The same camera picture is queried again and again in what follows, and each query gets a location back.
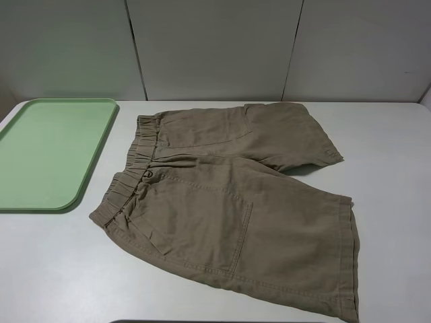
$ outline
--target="khaki shorts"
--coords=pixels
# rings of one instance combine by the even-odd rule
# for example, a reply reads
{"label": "khaki shorts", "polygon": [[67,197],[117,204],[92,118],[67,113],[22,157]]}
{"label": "khaki shorts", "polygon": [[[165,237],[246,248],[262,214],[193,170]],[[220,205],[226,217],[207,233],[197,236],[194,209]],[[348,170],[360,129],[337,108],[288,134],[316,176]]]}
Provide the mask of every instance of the khaki shorts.
{"label": "khaki shorts", "polygon": [[342,160],[301,104],[139,116],[127,166],[90,218],[170,273],[357,322],[351,198],[280,172]]}

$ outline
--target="hem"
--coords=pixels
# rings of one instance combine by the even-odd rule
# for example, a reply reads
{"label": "hem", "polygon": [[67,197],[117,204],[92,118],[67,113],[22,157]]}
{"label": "hem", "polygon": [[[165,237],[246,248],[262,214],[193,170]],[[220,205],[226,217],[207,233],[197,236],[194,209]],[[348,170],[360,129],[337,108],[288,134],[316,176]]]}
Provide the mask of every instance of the hem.
{"label": "hem", "polygon": [[[359,235],[352,211],[352,199],[341,196],[339,202],[339,311],[340,318],[346,322],[358,321],[358,253]],[[353,306],[345,307],[341,299],[349,301]]]}

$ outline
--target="elastic waistband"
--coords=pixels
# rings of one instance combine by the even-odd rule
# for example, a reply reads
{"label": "elastic waistband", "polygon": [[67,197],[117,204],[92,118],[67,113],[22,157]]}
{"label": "elastic waistband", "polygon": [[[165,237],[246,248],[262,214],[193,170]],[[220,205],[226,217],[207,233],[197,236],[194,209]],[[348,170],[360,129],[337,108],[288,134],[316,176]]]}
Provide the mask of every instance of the elastic waistband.
{"label": "elastic waistband", "polygon": [[90,219],[104,229],[133,198],[138,184],[150,167],[158,145],[160,119],[138,116],[135,139],[127,153],[126,168],[116,173],[98,208]]}

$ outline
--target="side pocket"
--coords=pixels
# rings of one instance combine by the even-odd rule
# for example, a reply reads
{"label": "side pocket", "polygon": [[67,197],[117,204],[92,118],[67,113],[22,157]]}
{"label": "side pocket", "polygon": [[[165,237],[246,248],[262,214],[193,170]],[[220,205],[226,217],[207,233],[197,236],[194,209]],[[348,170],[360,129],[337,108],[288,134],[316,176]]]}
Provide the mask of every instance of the side pocket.
{"label": "side pocket", "polygon": [[162,175],[130,222],[162,255],[233,272],[252,207],[221,188]]}

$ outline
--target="gray wall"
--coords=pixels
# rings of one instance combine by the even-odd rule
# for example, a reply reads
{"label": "gray wall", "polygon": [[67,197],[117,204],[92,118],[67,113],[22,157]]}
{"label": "gray wall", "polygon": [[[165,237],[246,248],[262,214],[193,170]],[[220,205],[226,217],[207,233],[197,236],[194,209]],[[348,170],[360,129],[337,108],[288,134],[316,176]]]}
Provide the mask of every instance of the gray wall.
{"label": "gray wall", "polygon": [[417,102],[430,12],[430,0],[305,0],[284,100]]}
{"label": "gray wall", "polygon": [[128,0],[149,100],[281,100],[301,0]]}
{"label": "gray wall", "polygon": [[9,90],[6,83],[0,78],[0,121],[13,109],[17,104],[15,98]]}
{"label": "gray wall", "polygon": [[0,75],[17,100],[144,100],[121,0],[1,0]]}
{"label": "gray wall", "polygon": [[429,0],[127,3],[143,75],[123,0],[0,0],[15,99],[144,100],[142,77],[150,100],[417,102],[431,83]]}

